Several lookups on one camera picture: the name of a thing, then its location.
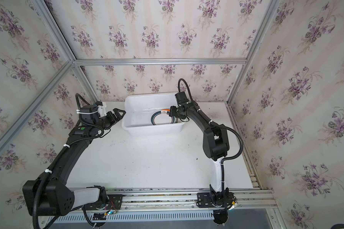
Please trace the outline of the white plastic bin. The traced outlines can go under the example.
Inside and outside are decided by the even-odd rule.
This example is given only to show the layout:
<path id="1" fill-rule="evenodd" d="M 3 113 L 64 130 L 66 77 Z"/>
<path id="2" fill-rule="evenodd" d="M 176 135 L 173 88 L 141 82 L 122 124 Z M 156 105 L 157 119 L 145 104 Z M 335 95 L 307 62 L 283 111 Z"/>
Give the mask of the white plastic bin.
<path id="1" fill-rule="evenodd" d="M 131 95 L 125 99 L 126 114 L 122 127 L 133 137 L 164 135 L 181 132 L 184 123 L 152 125 L 151 116 L 162 109 L 176 106 L 175 93 Z"/>

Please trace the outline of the aluminium frame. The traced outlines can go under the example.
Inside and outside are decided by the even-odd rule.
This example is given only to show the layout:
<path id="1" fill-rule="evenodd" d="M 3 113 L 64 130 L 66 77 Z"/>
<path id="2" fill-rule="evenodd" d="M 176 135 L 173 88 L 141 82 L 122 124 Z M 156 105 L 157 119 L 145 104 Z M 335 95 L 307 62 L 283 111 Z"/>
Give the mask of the aluminium frame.
<path id="1" fill-rule="evenodd" d="M 62 38 L 47 27 L 37 1 L 0 1 L 0 189 L 19 191 L 50 162 L 76 122 L 75 94 L 122 101 L 177 90 L 190 67 L 208 70 L 203 92 L 225 100 L 234 73 L 223 60 L 248 58 L 247 40 L 271 1 L 41 1 Z"/>

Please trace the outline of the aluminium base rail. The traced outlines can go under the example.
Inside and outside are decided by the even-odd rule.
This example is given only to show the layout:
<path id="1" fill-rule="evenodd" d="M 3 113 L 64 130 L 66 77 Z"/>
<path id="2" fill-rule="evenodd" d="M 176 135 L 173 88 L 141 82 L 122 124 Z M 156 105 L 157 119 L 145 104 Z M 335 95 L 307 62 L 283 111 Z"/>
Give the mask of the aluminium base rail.
<path id="1" fill-rule="evenodd" d="M 111 222 L 153 221 L 213 221 L 220 207 L 213 205 L 206 189 L 115 189 L 107 190 L 107 203 L 97 207 L 85 206 L 87 217 L 80 207 L 56 223 L 80 223 L 89 219 L 106 227 Z M 236 222 L 241 210 L 262 210 L 272 229 L 284 229 L 285 223 L 270 190 L 231 189 L 228 195 L 228 222 Z"/>

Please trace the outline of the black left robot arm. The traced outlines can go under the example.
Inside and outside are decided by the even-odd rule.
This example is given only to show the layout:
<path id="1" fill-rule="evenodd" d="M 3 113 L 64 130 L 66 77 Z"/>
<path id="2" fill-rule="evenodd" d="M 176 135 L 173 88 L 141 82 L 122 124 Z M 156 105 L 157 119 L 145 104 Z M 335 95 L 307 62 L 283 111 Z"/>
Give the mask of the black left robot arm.
<path id="1" fill-rule="evenodd" d="M 71 130 L 62 150 L 36 180 L 29 180 L 23 186 L 24 199 L 32 217 L 65 216 L 88 204 L 97 207 L 108 204 L 104 187 L 72 191 L 67 187 L 67 180 L 85 149 L 122 120 L 126 111 L 115 108 L 106 112 L 104 103 L 97 102 L 78 108 L 76 112 L 80 123 Z"/>

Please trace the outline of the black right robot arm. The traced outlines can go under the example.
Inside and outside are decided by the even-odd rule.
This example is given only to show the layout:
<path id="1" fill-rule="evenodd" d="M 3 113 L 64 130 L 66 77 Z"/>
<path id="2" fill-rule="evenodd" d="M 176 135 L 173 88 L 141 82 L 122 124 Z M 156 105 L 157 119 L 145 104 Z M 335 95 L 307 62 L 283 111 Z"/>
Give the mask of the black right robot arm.
<path id="1" fill-rule="evenodd" d="M 189 100 L 185 92 L 175 94 L 177 106 L 170 107 L 170 117 L 178 118 L 182 121 L 192 120 L 203 133 L 203 152 L 207 158 L 211 159 L 213 169 L 210 182 L 210 199 L 215 207 L 223 207 L 227 204 L 229 189 L 225 187 L 224 162 L 233 160 L 241 156 L 243 151 L 242 138 L 238 132 L 225 125 L 219 125 L 210 119 L 199 107 L 199 105 Z M 232 132 L 239 141 L 239 150 L 233 156 L 228 156 L 230 150 L 228 131 Z"/>

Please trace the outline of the white green rim plate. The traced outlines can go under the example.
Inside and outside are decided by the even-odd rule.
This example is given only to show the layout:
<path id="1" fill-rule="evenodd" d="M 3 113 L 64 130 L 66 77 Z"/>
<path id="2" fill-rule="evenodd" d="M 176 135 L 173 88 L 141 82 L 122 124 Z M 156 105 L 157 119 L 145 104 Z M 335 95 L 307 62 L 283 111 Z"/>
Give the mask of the white green rim plate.
<path id="1" fill-rule="evenodd" d="M 167 124 L 176 124 L 178 121 L 175 117 L 170 116 L 170 112 L 161 112 L 157 111 L 151 116 L 152 125 L 167 125 Z"/>

